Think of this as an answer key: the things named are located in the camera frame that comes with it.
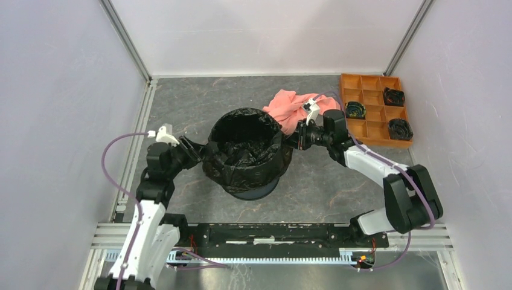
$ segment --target aluminum frame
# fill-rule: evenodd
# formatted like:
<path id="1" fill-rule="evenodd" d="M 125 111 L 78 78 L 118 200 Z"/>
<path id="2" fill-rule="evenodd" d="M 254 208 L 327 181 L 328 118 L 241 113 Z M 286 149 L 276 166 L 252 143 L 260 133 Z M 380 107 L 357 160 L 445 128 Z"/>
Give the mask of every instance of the aluminum frame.
<path id="1" fill-rule="evenodd" d="M 402 38 L 402 41 L 400 41 L 397 50 L 393 54 L 393 57 L 391 58 L 391 61 L 388 64 L 388 67 L 384 71 L 384 76 L 390 76 L 391 74 L 393 74 L 393 71 L 397 67 L 398 62 L 400 61 L 403 54 L 407 50 L 407 47 L 411 43 L 412 38 L 418 31 L 418 27 L 420 26 L 421 22 L 425 18 L 425 15 L 429 11 L 433 3 L 434 0 L 423 0 L 423 2 L 420 5 L 420 8 L 416 12 L 416 15 L 412 19 L 409 28 L 407 28 L 407 31 L 405 32 L 405 35 Z"/>
<path id="2" fill-rule="evenodd" d="M 157 83 L 158 79 L 153 79 L 149 83 L 149 86 L 146 89 L 146 92 L 144 93 L 141 109 L 139 110 L 139 114 L 137 116 L 133 132 L 146 131 L 147 120 L 149 118 L 149 113 L 151 111 L 151 106 L 153 104 L 153 98 L 155 97 Z M 128 150 L 128 156 L 126 158 L 126 163 L 124 165 L 123 175 L 121 176 L 120 180 L 120 185 L 122 186 L 122 188 L 128 191 L 130 191 L 130 189 L 132 188 L 133 177 L 135 175 L 135 168 L 137 166 L 137 160 L 141 152 L 143 139 L 143 136 L 132 137 L 132 142 Z M 128 196 L 125 196 L 121 190 L 118 190 L 116 198 L 114 199 L 114 203 L 112 204 L 110 209 L 110 221 L 113 221 L 115 219 L 115 215 L 117 213 L 124 213 L 127 202 Z"/>
<path id="3" fill-rule="evenodd" d="M 94 282 L 100 276 L 105 263 L 107 250 L 121 249 L 128 234 L 130 224 L 100 223 L 92 240 L 86 268 L 80 282 L 79 290 L 93 290 Z M 438 254 L 441 270 L 448 290 L 464 290 L 461 271 L 455 250 L 444 224 L 436 224 L 428 231 L 413 230 L 410 252 L 434 251 Z M 378 248 L 379 252 L 396 252 L 405 247 L 407 235 L 388 233 L 389 247 Z M 367 252 L 369 248 L 340 248 L 340 251 Z"/>
<path id="4" fill-rule="evenodd" d="M 107 14 L 108 18 L 110 19 L 110 22 L 114 26 L 117 35 L 119 35 L 119 38 L 121 39 L 124 47 L 126 48 L 133 62 L 137 66 L 137 70 L 139 71 L 139 73 L 141 73 L 142 77 L 147 82 L 150 82 L 152 80 L 152 76 L 147 70 L 144 62 L 142 61 L 139 52 L 137 52 L 137 49 L 135 48 L 135 45 L 133 44 L 130 36 L 128 35 L 128 32 L 126 31 L 126 28 L 124 27 L 123 22 L 121 21 L 121 18 L 117 14 L 117 11 L 114 8 L 113 3 L 110 0 L 100 0 L 100 3 L 101 6 L 103 6 L 103 9 L 105 10 L 105 13 Z"/>

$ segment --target black object in tray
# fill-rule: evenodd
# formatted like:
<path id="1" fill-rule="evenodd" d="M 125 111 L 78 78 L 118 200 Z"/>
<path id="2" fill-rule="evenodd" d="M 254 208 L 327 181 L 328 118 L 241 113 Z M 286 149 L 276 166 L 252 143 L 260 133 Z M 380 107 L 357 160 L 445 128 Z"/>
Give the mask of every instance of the black object in tray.
<path id="1" fill-rule="evenodd" d="M 391 119 L 388 123 L 388 132 L 393 140 L 409 141 L 413 136 L 409 122 L 404 119 Z"/>
<path id="2" fill-rule="evenodd" d="M 364 120 L 366 117 L 365 105 L 358 101 L 349 101 L 345 105 L 345 115 L 350 119 L 361 119 Z"/>
<path id="3" fill-rule="evenodd" d="M 386 106 L 403 107 L 405 103 L 405 95 L 403 91 L 399 91 L 398 89 L 385 88 L 383 96 Z"/>

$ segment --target white wall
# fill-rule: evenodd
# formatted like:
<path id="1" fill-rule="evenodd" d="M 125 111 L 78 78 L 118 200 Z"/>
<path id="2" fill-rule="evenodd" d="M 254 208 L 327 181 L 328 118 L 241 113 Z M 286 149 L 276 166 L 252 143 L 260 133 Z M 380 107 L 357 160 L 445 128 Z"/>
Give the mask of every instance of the white wall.
<path id="1" fill-rule="evenodd" d="M 99 1 L 0 1 L 0 289 L 76 289 L 143 89 Z"/>
<path id="2" fill-rule="evenodd" d="M 421 0 L 113 0 L 157 76 L 382 72 Z"/>
<path id="3" fill-rule="evenodd" d="M 512 2 L 436 1 L 398 65 L 468 289 L 510 289 Z"/>

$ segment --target white bracket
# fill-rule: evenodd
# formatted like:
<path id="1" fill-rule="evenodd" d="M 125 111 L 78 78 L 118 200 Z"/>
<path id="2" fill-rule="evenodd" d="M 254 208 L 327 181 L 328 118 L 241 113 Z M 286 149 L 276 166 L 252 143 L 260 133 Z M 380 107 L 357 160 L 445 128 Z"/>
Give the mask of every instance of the white bracket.
<path id="1" fill-rule="evenodd" d="M 366 145 L 361 145 L 366 150 L 369 150 Z M 383 187 L 383 179 L 384 177 L 390 174 L 400 174 L 400 172 L 392 168 L 389 165 L 382 163 L 382 161 L 375 159 L 374 157 L 366 154 L 364 151 L 359 149 L 357 146 L 350 147 L 347 151 L 345 151 L 345 163 L 348 168 L 356 170 L 360 173 L 363 173 L 369 179 L 373 180 L 380 187 Z M 388 160 L 393 165 L 402 168 L 403 170 L 407 170 L 407 165 L 396 163 L 392 160 L 389 160 L 385 157 L 382 157 Z"/>
<path id="2" fill-rule="evenodd" d="M 173 135 L 173 125 L 163 124 L 156 133 L 156 142 L 165 142 L 176 147 L 179 144 L 178 139 Z"/>
<path id="3" fill-rule="evenodd" d="M 179 240 L 179 229 L 172 225 L 159 226 L 165 214 L 165 207 L 161 203 L 141 201 L 141 206 L 142 220 L 138 221 L 138 215 L 141 213 L 136 212 L 133 215 L 123 249 L 110 269 L 110 274 L 115 279 L 123 280 L 134 276 L 136 281 L 141 282 L 149 278 L 151 286 L 155 288 L 167 254 Z M 128 261 L 124 263 L 124 257 L 137 224 L 139 224 L 137 237 L 133 242 Z M 120 277 L 121 268 L 124 268 L 122 277 Z"/>
<path id="4" fill-rule="evenodd" d="M 305 102 L 302 108 L 307 113 L 306 125 L 309 124 L 310 120 L 315 121 L 320 113 L 320 107 L 316 104 L 316 101 L 313 98 L 310 98 L 307 102 Z"/>

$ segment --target gray marble floor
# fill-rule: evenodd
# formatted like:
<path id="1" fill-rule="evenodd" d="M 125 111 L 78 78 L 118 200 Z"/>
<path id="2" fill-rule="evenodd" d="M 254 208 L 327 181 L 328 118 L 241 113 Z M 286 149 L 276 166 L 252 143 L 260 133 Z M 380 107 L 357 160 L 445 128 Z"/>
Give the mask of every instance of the gray marble floor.
<path id="1" fill-rule="evenodd" d="M 280 89 L 299 94 L 338 90 L 339 76 L 205 77 L 160 79 L 147 129 L 164 123 L 175 135 L 205 144 L 213 124 L 240 107 L 262 108 Z M 144 140 L 135 176 L 146 166 Z M 404 164 L 405 149 L 372 148 Z M 132 191 L 138 185 L 134 179 Z M 183 171 L 174 180 L 176 191 L 168 212 L 182 213 L 189 222 L 348 222 L 353 216 L 384 205 L 382 189 L 358 172 L 332 161 L 324 148 L 293 153 L 288 171 L 277 188 L 258 201 L 233 198 L 202 172 L 201 166 Z M 124 221 L 133 216 L 133 202 Z"/>

